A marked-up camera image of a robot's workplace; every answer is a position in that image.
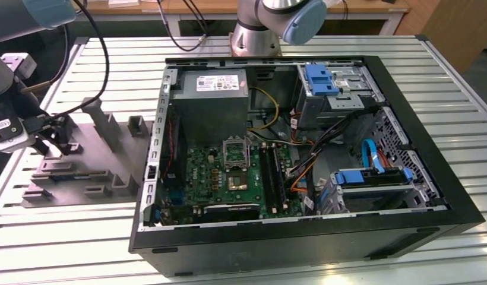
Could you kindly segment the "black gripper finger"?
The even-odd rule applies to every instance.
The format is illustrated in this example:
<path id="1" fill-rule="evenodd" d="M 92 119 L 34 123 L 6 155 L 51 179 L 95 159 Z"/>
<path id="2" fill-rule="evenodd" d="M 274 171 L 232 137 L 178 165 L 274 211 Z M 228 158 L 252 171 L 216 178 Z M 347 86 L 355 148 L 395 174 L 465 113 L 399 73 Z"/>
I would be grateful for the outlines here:
<path id="1" fill-rule="evenodd" d="M 31 145 L 31 147 L 36 150 L 36 152 L 46 156 L 50 152 L 50 145 L 46 143 L 48 142 L 48 139 L 42 134 L 35 134 L 35 143 Z"/>
<path id="2" fill-rule="evenodd" d="M 70 155 L 71 144 L 70 140 L 72 138 L 72 132 L 75 130 L 75 122 L 71 118 L 59 118 L 55 121 L 55 132 L 56 132 L 56 147 L 63 155 Z"/>

